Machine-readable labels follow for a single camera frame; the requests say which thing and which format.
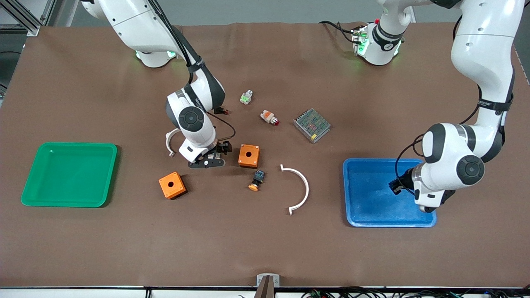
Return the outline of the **plain orange button box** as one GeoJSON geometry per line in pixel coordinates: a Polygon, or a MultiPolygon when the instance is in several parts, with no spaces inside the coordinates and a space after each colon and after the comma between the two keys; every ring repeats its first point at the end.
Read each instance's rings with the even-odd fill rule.
{"type": "Polygon", "coordinates": [[[159,185],[164,197],[169,200],[176,199],[188,191],[178,172],[172,172],[160,178],[159,185]]]}

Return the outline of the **blue plastic tray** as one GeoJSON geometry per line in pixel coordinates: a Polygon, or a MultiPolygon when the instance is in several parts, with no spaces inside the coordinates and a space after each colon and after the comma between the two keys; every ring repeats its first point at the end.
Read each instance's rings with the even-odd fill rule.
{"type": "Polygon", "coordinates": [[[436,212],[421,212],[412,194],[395,195],[388,183],[399,173],[422,161],[418,159],[349,158],[343,162],[347,221],[356,228],[432,228],[436,212]]]}

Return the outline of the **small white curved bracket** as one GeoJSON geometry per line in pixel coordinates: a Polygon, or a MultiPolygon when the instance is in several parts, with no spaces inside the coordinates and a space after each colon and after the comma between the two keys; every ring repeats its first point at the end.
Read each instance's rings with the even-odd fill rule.
{"type": "Polygon", "coordinates": [[[181,130],[179,128],[175,128],[171,130],[170,132],[165,134],[165,146],[169,152],[169,157],[172,158],[175,155],[175,151],[171,147],[171,139],[181,130]]]}

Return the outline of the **metal mesh power supply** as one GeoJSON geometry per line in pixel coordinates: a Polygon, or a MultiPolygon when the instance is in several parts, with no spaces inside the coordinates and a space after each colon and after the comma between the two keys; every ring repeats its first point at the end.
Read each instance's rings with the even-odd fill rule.
{"type": "Polygon", "coordinates": [[[332,127],[313,108],[299,115],[299,117],[293,120],[293,124],[312,144],[318,142],[332,127]]]}

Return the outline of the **orange capped black push button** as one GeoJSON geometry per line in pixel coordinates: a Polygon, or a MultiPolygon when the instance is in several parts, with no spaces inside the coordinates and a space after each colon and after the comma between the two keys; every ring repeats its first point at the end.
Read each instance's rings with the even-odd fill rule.
{"type": "Polygon", "coordinates": [[[248,188],[252,191],[259,191],[260,185],[263,183],[265,178],[265,172],[258,170],[254,173],[253,181],[248,185],[248,188]]]}

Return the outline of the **green plastic tray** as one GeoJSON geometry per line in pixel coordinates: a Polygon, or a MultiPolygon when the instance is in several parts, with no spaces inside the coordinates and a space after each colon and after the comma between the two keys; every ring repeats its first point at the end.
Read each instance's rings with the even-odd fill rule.
{"type": "Polygon", "coordinates": [[[38,148],[21,195],[25,206],[99,208],[110,196],[118,147],[47,142],[38,148]]]}

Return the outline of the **orange button box with screws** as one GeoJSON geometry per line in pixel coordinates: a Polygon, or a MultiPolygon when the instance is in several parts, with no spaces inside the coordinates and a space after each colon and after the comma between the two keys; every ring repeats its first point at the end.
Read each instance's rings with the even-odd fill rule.
{"type": "Polygon", "coordinates": [[[238,165],[244,168],[258,168],[260,147],[257,145],[242,144],[238,156],[238,165]]]}

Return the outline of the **aluminium frame profile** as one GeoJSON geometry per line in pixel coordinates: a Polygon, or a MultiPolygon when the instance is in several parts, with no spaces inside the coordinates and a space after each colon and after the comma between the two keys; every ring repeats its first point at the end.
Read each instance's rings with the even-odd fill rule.
{"type": "Polygon", "coordinates": [[[26,32],[38,36],[51,24],[57,0],[0,0],[0,32],[26,32]]]}

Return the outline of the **large white curved bracket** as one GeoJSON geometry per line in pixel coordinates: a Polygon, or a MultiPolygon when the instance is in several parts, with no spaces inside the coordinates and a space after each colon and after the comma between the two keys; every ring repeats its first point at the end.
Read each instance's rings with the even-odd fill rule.
{"type": "Polygon", "coordinates": [[[294,211],[296,211],[301,206],[303,206],[305,204],[305,202],[307,201],[307,198],[309,197],[309,194],[310,194],[310,185],[309,185],[305,175],[303,175],[303,173],[301,173],[299,170],[296,170],[295,168],[285,167],[284,164],[280,164],[280,170],[282,172],[291,172],[291,173],[296,174],[298,177],[301,178],[301,180],[302,180],[302,182],[304,184],[305,194],[304,194],[303,199],[297,205],[288,207],[288,213],[289,213],[290,216],[292,216],[294,211]]]}

